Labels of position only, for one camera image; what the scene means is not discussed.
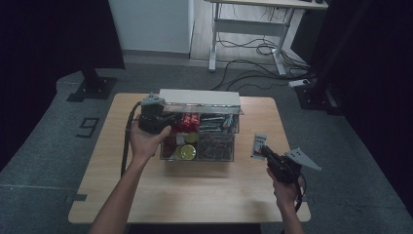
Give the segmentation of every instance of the black wire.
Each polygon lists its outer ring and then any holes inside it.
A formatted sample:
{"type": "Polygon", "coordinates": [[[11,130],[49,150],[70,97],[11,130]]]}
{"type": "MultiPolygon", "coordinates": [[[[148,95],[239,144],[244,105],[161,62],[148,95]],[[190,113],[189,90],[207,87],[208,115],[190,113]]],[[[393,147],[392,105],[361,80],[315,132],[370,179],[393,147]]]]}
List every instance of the black wire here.
{"type": "Polygon", "coordinates": [[[307,180],[302,173],[300,173],[300,176],[303,177],[303,180],[304,180],[304,187],[303,187],[303,196],[304,196],[307,191],[307,180]]]}
{"type": "Polygon", "coordinates": [[[291,58],[287,52],[282,51],[281,55],[285,61],[285,63],[287,63],[288,65],[294,65],[303,69],[308,69],[310,68],[310,66],[305,62],[305,61],[301,61],[301,60],[297,60],[294,58],[291,58]]]}
{"type": "Polygon", "coordinates": [[[255,51],[256,51],[259,55],[263,55],[263,56],[272,55],[272,54],[274,53],[274,52],[273,52],[273,49],[276,48],[276,45],[275,45],[273,42],[266,40],[266,39],[265,39],[265,36],[264,36],[264,38],[262,38],[262,41],[263,41],[263,43],[259,44],[259,45],[257,46],[257,48],[256,48],[255,51]],[[263,53],[263,52],[261,52],[261,50],[260,50],[261,48],[268,48],[271,52],[270,52],[270,53],[263,53]]]}
{"type": "Polygon", "coordinates": [[[216,42],[219,42],[223,47],[226,47],[226,48],[238,48],[238,47],[257,48],[257,46],[248,46],[248,45],[252,44],[253,42],[262,40],[261,38],[257,38],[257,39],[254,39],[252,41],[249,41],[249,42],[246,42],[246,43],[243,43],[243,44],[237,44],[237,43],[234,43],[234,42],[231,42],[231,41],[221,40],[221,36],[220,36],[219,32],[217,34],[218,34],[218,40],[216,42]]]}
{"type": "Polygon", "coordinates": [[[286,8],[286,9],[285,9],[285,13],[284,13],[284,19],[283,19],[282,21],[285,21],[285,17],[286,17],[286,14],[288,13],[288,11],[289,11],[289,9],[286,8]]]}
{"type": "Polygon", "coordinates": [[[297,203],[295,204],[295,212],[297,213],[300,210],[301,204],[303,203],[303,194],[301,193],[301,186],[298,183],[298,177],[294,180],[295,189],[297,190],[297,203]]]}
{"type": "Polygon", "coordinates": [[[273,7],[273,12],[271,13],[271,16],[268,18],[268,21],[272,21],[273,17],[274,17],[274,12],[276,11],[276,8],[273,7]]]}
{"type": "Polygon", "coordinates": [[[285,63],[287,63],[288,65],[293,66],[294,68],[299,68],[301,70],[308,70],[310,68],[310,66],[295,64],[295,63],[291,63],[290,61],[285,61],[285,63]]]}
{"type": "Polygon", "coordinates": [[[233,86],[236,82],[239,82],[239,81],[241,81],[241,80],[243,80],[243,79],[247,79],[247,78],[270,78],[270,79],[279,79],[279,80],[282,79],[282,78],[276,78],[276,77],[273,77],[273,76],[266,76],[266,75],[248,75],[248,76],[243,76],[243,77],[240,77],[240,78],[232,81],[232,82],[230,83],[230,85],[227,87],[226,91],[229,91],[230,88],[231,88],[231,86],[233,86]]]}
{"type": "Polygon", "coordinates": [[[214,88],[212,88],[213,91],[222,86],[222,84],[224,83],[224,80],[225,80],[225,76],[226,76],[226,74],[227,74],[228,66],[229,66],[231,63],[233,63],[233,62],[244,62],[244,63],[253,64],[253,65],[259,66],[259,67],[262,68],[263,70],[267,71],[269,74],[272,74],[272,75],[274,75],[274,76],[279,77],[276,73],[268,70],[267,68],[265,68],[265,67],[262,66],[261,64],[258,64],[258,63],[255,63],[255,62],[252,62],[252,61],[249,61],[249,60],[244,60],[244,59],[235,59],[235,60],[232,60],[232,61],[230,61],[230,62],[227,63],[227,65],[225,66],[224,75],[223,75],[223,77],[222,77],[222,80],[221,80],[221,82],[220,82],[217,86],[215,86],[214,88]]]}
{"type": "Polygon", "coordinates": [[[265,13],[259,18],[259,21],[261,21],[262,18],[265,16],[265,14],[267,14],[268,8],[271,8],[271,7],[266,7],[266,8],[265,8],[265,13]]]}
{"type": "MultiPolygon", "coordinates": [[[[258,73],[258,74],[260,74],[260,75],[264,75],[264,76],[268,75],[268,73],[264,73],[264,72],[262,72],[262,71],[249,70],[249,71],[245,71],[245,72],[239,74],[239,75],[237,76],[237,78],[235,78],[234,80],[239,79],[239,78],[242,77],[243,75],[246,75],[247,73],[251,73],[251,72],[256,72],[256,73],[258,73]]],[[[226,83],[223,83],[221,86],[229,85],[229,84],[231,84],[232,82],[234,82],[234,80],[229,81],[229,82],[226,82],[226,83]]]]}
{"type": "Polygon", "coordinates": [[[234,11],[234,16],[235,16],[235,18],[238,19],[238,16],[237,16],[237,14],[235,13],[235,6],[234,6],[234,4],[233,4],[233,11],[234,11]]]}
{"type": "Polygon", "coordinates": [[[130,116],[128,118],[127,125],[125,126],[125,142],[124,142],[124,155],[122,157],[122,166],[121,166],[121,176],[124,175],[124,172],[127,167],[128,152],[129,152],[129,141],[131,137],[131,122],[133,121],[134,112],[138,106],[141,105],[141,102],[138,101],[131,110],[130,116]]]}
{"type": "Polygon", "coordinates": [[[258,85],[243,84],[243,85],[239,86],[239,87],[236,89],[236,92],[237,92],[238,90],[242,89],[242,88],[245,87],[245,86],[256,87],[256,88],[258,88],[258,89],[260,89],[260,90],[271,90],[271,89],[273,88],[273,86],[286,86],[286,85],[288,85],[288,84],[271,84],[271,86],[268,87],[268,88],[262,88],[262,87],[260,87],[260,86],[258,86],[258,85]]]}

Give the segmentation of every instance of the gray carpet floor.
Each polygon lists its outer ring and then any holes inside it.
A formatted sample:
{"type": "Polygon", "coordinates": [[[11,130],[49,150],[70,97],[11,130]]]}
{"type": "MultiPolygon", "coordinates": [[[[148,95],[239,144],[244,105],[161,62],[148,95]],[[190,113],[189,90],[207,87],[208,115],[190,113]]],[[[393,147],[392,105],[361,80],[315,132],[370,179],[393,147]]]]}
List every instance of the gray carpet floor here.
{"type": "MultiPolygon", "coordinates": [[[[209,90],[223,69],[207,66],[127,63],[127,71],[99,69],[118,79],[109,99],[69,102],[81,73],[61,78],[57,95],[35,130],[0,175],[0,233],[87,233],[88,225],[67,220],[111,101],[117,93],[157,93],[161,88],[209,90]],[[85,118],[99,118],[91,138],[76,137],[85,118]]],[[[230,70],[234,79],[240,70],[230,70]]],[[[303,169],[312,219],[307,233],[413,233],[413,220],[391,185],[342,116],[303,110],[283,81],[247,79],[241,96],[271,97],[279,108],[290,148],[300,147],[321,167],[303,169]]],[[[280,233],[281,223],[262,223],[261,232],[280,233]]]]}

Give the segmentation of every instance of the wooden table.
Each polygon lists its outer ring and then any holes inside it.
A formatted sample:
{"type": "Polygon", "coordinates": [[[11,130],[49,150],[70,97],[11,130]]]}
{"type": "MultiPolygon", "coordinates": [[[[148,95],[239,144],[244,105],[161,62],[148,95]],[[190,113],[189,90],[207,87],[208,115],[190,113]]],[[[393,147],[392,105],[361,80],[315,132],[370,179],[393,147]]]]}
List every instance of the wooden table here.
{"type": "Polygon", "coordinates": [[[285,76],[285,69],[282,64],[282,58],[280,57],[282,51],[282,45],[285,41],[286,34],[288,32],[292,16],[295,9],[307,9],[307,10],[326,10],[328,5],[323,1],[321,4],[312,2],[305,2],[300,0],[205,0],[210,3],[215,3],[215,14],[213,19],[212,28],[212,44],[209,52],[209,67],[210,72],[215,71],[216,63],[216,34],[218,32],[228,33],[241,33],[252,35],[268,35],[280,37],[277,48],[273,49],[273,58],[276,62],[279,75],[285,76]],[[279,7],[287,8],[288,14],[286,20],[283,23],[277,22],[263,22],[263,21],[247,21],[238,19],[221,19],[219,10],[221,4],[240,4],[248,6],[265,6],[265,7],[279,7]]]}
{"type": "MultiPolygon", "coordinates": [[[[73,203],[71,222],[92,223],[118,182],[126,122],[131,108],[146,96],[115,96],[78,190],[87,195],[86,201],[73,203]]],[[[129,223],[282,221],[266,162],[250,157],[256,133],[267,135],[267,145],[277,153],[289,150],[280,115],[269,97],[241,97],[241,104],[244,115],[235,137],[234,162],[162,161],[158,149],[142,174],[129,223]]],[[[310,219],[307,203],[298,216],[310,219]]]]}

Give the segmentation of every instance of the black stand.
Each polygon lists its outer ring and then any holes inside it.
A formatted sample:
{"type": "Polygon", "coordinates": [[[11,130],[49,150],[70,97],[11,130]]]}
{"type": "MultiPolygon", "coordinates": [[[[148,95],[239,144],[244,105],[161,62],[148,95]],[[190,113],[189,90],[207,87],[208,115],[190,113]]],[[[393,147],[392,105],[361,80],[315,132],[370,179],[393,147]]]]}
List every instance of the black stand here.
{"type": "Polygon", "coordinates": [[[85,80],[75,94],[66,101],[82,102],[85,98],[107,99],[116,84],[116,78],[98,77],[94,68],[82,69],[85,80]]]}
{"type": "Polygon", "coordinates": [[[342,96],[332,85],[324,92],[312,87],[296,87],[295,92],[302,109],[325,110],[330,115],[343,115],[340,110],[342,96]]]}
{"type": "Polygon", "coordinates": [[[358,7],[356,15],[351,20],[344,37],[340,39],[337,47],[330,52],[330,55],[324,58],[325,63],[319,72],[319,80],[314,87],[297,87],[295,89],[301,108],[326,110],[331,115],[342,115],[340,107],[343,98],[340,92],[331,85],[331,71],[336,69],[337,61],[343,55],[344,48],[348,45],[351,36],[371,3],[372,0],[364,0],[360,3],[360,7],[358,7]]]}

